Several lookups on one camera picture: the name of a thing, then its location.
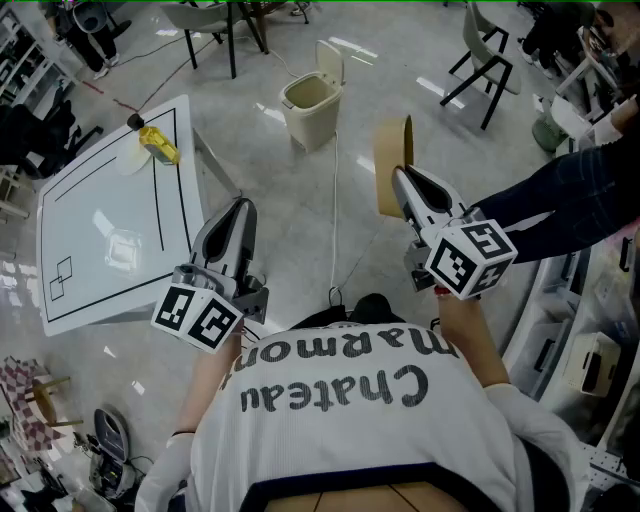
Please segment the yellow bottle with black cap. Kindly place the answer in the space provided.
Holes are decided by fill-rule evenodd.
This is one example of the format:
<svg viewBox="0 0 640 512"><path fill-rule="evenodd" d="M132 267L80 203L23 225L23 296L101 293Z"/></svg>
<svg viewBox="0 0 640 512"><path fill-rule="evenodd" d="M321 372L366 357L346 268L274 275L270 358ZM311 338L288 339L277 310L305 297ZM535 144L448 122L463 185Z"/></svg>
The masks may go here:
<svg viewBox="0 0 640 512"><path fill-rule="evenodd" d="M159 128L148 125L137 113L128 118L127 125L138 134L140 145L156 160L165 165L179 164L180 151Z"/></svg>

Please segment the beige trash bin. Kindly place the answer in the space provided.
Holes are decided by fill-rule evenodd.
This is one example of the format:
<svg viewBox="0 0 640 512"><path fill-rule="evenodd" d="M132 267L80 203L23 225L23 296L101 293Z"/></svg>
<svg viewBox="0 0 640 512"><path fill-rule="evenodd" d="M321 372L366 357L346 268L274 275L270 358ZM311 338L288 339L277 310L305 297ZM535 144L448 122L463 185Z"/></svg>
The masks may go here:
<svg viewBox="0 0 640 512"><path fill-rule="evenodd" d="M345 84L343 56L329 42L316 41L315 64L279 94L287 130L307 153L334 136Z"/></svg>

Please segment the white storage rack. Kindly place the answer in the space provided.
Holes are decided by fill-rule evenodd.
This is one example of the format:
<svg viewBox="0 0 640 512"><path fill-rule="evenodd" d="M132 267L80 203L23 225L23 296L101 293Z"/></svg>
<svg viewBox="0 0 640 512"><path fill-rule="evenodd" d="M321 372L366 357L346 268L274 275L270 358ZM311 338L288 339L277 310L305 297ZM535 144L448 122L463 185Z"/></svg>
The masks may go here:
<svg viewBox="0 0 640 512"><path fill-rule="evenodd" d="M606 397L563 379L575 337L603 332L621 346ZM640 386L640 225L591 248L540 262L503 355L511 382L591 446L618 452Z"/></svg>

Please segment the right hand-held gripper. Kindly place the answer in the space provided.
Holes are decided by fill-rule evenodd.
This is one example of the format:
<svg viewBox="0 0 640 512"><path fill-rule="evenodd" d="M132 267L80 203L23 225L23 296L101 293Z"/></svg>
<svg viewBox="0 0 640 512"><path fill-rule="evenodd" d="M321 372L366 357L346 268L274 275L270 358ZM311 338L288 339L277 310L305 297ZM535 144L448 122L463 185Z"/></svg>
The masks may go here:
<svg viewBox="0 0 640 512"><path fill-rule="evenodd" d="M404 258L415 290L441 284L464 300L499 283L518 252L496 221L478 208L466 211L448 182L419 167L396 166L391 186L417 236Z"/></svg>

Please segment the grey chair with black legs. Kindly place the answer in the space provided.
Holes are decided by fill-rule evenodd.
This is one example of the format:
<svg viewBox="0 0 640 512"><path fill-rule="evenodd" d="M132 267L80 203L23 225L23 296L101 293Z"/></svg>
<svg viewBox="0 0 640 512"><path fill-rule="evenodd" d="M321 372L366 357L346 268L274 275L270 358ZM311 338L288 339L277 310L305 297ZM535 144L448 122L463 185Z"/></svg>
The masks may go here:
<svg viewBox="0 0 640 512"><path fill-rule="evenodd" d="M185 33L189 61L193 69L198 68L198 63L193 48L192 35L196 32L209 34L215 41L222 44L221 36L225 34L227 36L231 78L235 79L237 77L234 26L238 19L242 19L246 23L260 52L267 53L266 46L262 41L256 24L252 21L249 8L245 2L215 3L204 8L187 3L172 3L163 4L161 10L177 30Z"/></svg>
<svg viewBox="0 0 640 512"><path fill-rule="evenodd" d="M491 88L496 86L496 91L481 123L481 129L485 130L503 93L507 92L514 96L521 93L521 78L514 63L505 55L508 39L509 33L505 29L489 21L480 12L476 2L469 2L463 26L463 40L467 52L448 73L454 75L467 61L471 62L473 73L446 94L441 99L440 105L446 106L478 79L485 79L487 82L486 94L489 94Z"/></svg>

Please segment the person's black trousers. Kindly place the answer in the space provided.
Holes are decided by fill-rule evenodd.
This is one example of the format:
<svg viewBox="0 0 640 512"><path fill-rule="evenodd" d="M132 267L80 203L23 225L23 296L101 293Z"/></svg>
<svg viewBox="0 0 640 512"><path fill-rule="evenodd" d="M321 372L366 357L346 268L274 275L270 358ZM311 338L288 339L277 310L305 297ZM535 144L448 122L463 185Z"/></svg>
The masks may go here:
<svg viewBox="0 0 640 512"><path fill-rule="evenodd" d="M405 320L392 311L385 296L372 293L361 298L350 311L343 304L330 306L295 324L290 331L396 323L405 323Z"/></svg>

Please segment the checkered cloth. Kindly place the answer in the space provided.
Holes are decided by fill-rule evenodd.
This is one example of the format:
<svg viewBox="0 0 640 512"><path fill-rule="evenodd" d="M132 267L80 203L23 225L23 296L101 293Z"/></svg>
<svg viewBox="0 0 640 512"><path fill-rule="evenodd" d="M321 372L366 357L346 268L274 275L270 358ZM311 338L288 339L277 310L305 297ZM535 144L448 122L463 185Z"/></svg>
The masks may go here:
<svg viewBox="0 0 640 512"><path fill-rule="evenodd" d="M12 415L12 436L20 448L29 452L43 452L52 448L62 434L36 415L27 396L36 377L49 377L35 359L18 360L11 356L0 362L0 387Z"/></svg>

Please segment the wooden stool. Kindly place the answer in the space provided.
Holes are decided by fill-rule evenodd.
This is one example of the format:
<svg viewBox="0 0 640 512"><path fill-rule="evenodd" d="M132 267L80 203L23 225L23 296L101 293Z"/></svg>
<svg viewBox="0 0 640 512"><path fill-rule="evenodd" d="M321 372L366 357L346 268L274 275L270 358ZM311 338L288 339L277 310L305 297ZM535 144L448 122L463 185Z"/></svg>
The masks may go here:
<svg viewBox="0 0 640 512"><path fill-rule="evenodd" d="M36 404L44 418L45 424L51 428L79 426L84 423L82 419L64 421L58 419L57 410L52 400L52 393L57 387L68 384L70 381L70 376L50 379L48 381L34 378L31 387L26 391L26 402Z"/></svg>

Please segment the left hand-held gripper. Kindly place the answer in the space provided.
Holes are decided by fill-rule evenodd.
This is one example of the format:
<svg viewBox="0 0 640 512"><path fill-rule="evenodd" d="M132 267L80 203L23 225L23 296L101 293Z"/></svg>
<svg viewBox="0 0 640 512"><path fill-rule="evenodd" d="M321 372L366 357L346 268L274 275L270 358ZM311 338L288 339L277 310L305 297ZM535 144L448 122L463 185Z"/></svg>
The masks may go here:
<svg viewBox="0 0 640 512"><path fill-rule="evenodd" d="M262 324L269 290L248 273L256 231L257 209L247 198L209 219L196 236L190 262L174 269L151 325L214 354L241 320Z"/></svg>

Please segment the white table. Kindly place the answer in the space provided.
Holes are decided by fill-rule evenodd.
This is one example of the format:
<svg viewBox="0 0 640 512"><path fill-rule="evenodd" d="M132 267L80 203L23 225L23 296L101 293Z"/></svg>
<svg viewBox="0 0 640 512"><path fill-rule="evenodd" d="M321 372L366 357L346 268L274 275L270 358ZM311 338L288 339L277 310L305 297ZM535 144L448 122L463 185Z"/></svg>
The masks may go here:
<svg viewBox="0 0 640 512"><path fill-rule="evenodd" d="M126 137L122 126L75 158L40 190L37 267L40 312L47 336L92 324L145 320L188 261L197 233L212 217L203 160L225 196L240 192L197 132L187 95L143 113L180 151L178 165L152 156L130 176L116 170ZM142 258L135 275L104 262L106 235L114 228L137 232Z"/></svg>

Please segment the black office chair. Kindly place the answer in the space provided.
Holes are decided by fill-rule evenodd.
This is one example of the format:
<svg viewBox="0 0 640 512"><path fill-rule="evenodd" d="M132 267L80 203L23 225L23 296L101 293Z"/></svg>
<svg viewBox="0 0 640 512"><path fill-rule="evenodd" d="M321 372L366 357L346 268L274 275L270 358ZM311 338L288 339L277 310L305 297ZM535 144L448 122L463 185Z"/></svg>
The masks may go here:
<svg viewBox="0 0 640 512"><path fill-rule="evenodd" d="M0 105L0 165L15 165L32 179L48 178L71 163L93 135L104 129L95 126L85 135L69 100L59 101L44 119L24 104Z"/></svg>

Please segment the person's right forearm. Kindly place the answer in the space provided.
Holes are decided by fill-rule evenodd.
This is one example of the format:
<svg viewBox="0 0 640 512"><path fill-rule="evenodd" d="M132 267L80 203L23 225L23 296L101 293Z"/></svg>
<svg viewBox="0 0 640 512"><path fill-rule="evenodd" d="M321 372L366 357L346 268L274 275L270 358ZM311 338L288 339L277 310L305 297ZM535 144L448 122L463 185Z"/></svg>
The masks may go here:
<svg viewBox="0 0 640 512"><path fill-rule="evenodd" d="M436 285L434 293L442 336L465 357L483 387L509 384L505 365L489 331L480 301L461 300L449 289Z"/></svg>

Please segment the white plastic basket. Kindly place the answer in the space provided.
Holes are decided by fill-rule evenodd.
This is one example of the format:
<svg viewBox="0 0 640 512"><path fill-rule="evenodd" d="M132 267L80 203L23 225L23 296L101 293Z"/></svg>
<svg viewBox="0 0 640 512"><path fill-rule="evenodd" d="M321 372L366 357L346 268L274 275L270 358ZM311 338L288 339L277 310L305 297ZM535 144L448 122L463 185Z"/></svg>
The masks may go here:
<svg viewBox="0 0 640 512"><path fill-rule="evenodd" d="M589 396L606 397L611 388L621 346L603 332L578 334L563 373L565 383Z"/></svg>

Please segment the white shelf unit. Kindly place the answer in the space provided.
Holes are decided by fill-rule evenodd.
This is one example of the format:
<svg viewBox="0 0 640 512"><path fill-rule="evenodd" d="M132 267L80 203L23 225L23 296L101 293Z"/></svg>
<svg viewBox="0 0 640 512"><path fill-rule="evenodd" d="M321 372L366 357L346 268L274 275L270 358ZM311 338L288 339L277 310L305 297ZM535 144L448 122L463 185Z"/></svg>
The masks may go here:
<svg viewBox="0 0 640 512"><path fill-rule="evenodd" d="M0 106L24 105L43 118L74 87L72 71L27 15L0 7Z"/></svg>

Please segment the white round plate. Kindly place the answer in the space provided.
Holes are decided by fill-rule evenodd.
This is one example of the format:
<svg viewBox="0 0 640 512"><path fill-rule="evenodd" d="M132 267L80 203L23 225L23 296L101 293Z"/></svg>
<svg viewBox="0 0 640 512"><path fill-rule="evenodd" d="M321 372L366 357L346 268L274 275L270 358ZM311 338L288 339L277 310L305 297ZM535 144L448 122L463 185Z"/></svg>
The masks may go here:
<svg viewBox="0 0 640 512"><path fill-rule="evenodd" d="M130 176L141 170L150 159L151 154L139 142L139 137L132 134L122 142L115 159L117 172L122 176Z"/></svg>

